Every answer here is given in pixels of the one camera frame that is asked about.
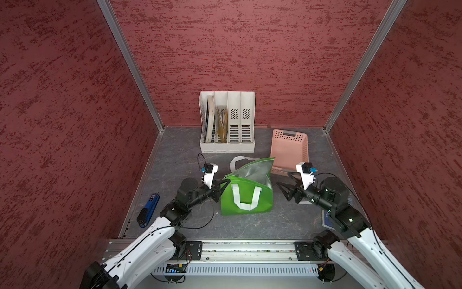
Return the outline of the green insulated delivery bag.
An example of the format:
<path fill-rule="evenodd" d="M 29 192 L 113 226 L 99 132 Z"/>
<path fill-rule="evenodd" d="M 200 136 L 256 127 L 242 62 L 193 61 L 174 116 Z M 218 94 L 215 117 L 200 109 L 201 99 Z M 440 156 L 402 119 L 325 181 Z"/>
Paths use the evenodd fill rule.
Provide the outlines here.
<path fill-rule="evenodd" d="M 271 170 L 274 158 L 237 156 L 230 162 L 231 183 L 221 198 L 221 214 L 234 216 L 268 213 L 273 209 Z"/>

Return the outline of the pink perforated plastic basket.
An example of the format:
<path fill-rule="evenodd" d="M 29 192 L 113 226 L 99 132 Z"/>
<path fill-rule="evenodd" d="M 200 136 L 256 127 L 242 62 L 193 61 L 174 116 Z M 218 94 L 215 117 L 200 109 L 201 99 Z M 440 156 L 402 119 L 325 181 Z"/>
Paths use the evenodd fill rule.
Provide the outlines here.
<path fill-rule="evenodd" d="M 271 173 L 287 176 L 295 172 L 296 165 L 309 162 L 308 137 L 301 132 L 273 130 L 271 158 L 274 158 Z"/>

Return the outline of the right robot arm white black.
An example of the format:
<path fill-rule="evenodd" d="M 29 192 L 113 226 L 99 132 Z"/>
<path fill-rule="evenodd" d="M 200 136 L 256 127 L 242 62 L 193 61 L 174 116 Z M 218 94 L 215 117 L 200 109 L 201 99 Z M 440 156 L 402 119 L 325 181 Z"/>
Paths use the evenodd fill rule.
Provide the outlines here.
<path fill-rule="evenodd" d="M 325 230 L 314 238 L 317 258 L 340 265 L 366 289 L 422 288 L 380 240 L 367 218 L 348 203 L 352 191 L 340 178 L 326 178 L 319 187 L 301 179 L 294 185 L 278 182 L 277 186 L 287 200 L 307 200 L 328 213 L 335 232 L 363 256 L 357 257 L 335 233 Z"/>

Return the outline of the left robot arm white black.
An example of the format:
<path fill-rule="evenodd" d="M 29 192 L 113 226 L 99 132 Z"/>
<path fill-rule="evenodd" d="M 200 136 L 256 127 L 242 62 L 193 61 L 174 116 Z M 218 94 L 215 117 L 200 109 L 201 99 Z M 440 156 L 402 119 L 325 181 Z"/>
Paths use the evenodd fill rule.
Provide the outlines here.
<path fill-rule="evenodd" d="M 169 202 L 154 223 L 124 250 L 99 264 L 93 262 L 85 270 L 81 289 L 133 289 L 160 264 L 185 251 L 186 238 L 178 230 L 191 214 L 191 209 L 206 201 L 218 202 L 230 184 L 220 179 L 198 186 L 194 178 L 182 181 L 177 195 Z"/>

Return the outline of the blue paperback book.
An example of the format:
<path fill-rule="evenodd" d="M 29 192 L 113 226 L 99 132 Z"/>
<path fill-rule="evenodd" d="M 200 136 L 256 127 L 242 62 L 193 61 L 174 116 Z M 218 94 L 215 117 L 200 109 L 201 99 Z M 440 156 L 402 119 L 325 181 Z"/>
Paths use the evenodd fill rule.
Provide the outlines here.
<path fill-rule="evenodd" d="M 334 223 L 329 219 L 329 212 L 322 212 L 322 226 L 329 230 L 335 230 Z"/>

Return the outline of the white file organizer rack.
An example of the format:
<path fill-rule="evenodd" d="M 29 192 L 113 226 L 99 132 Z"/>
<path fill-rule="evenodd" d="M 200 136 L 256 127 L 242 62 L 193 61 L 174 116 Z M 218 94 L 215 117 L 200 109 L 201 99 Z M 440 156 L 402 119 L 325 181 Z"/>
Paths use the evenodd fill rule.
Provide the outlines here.
<path fill-rule="evenodd" d="M 255 92 L 201 92 L 199 108 L 203 153 L 255 151 Z"/>

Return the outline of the white folder in organizer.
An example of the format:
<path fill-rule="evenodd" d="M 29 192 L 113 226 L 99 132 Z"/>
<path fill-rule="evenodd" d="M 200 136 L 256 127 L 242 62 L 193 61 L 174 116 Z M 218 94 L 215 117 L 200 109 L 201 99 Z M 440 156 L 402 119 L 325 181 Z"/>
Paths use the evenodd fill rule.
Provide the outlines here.
<path fill-rule="evenodd" d="M 206 111 L 206 136 L 205 143 L 213 142 L 213 131 L 215 121 L 215 99 L 214 95 L 207 96 L 207 111 Z"/>

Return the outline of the blue black stapler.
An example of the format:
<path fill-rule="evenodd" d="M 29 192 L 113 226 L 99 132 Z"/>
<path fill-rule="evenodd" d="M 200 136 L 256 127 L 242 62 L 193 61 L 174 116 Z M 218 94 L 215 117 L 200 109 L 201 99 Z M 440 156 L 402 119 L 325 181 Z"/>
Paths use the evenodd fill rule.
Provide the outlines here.
<path fill-rule="evenodd" d="M 150 220 L 153 216 L 155 208 L 160 200 L 160 195 L 152 194 L 145 206 L 140 211 L 137 216 L 137 223 L 139 227 L 145 228 L 150 223 Z"/>

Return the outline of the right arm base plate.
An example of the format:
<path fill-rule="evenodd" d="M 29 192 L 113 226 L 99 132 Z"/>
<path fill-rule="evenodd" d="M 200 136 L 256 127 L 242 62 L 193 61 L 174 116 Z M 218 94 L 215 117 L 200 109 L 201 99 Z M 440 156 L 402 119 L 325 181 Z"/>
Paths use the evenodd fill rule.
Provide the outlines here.
<path fill-rule="evenodd" d="M 328 260 L 327 246 L 323 242 L 295 242 L 294 246 L 298 261 Z"/>

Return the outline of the aluminium mounting rail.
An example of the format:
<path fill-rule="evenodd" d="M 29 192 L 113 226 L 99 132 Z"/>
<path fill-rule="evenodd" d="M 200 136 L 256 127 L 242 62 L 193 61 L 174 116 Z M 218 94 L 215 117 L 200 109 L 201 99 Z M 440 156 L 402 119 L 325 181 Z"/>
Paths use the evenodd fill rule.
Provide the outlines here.
<path fill-rule="evenodd" d="M 298 261 L 298 240 L 201 240 L 203 263 L 294 263 L 321 264 L 322 261 Z"/>

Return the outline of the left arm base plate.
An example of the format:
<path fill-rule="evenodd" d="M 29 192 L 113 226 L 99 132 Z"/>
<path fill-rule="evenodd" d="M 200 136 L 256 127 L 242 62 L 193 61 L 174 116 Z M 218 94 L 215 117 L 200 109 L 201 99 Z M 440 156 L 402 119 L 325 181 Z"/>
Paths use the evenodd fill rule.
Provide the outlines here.
<path fill-rule="evenodd" d="M 183 242 L 172 257 L 172 260 L 197 261 L 202 257 L 203 242 L 186 241 Z"/>

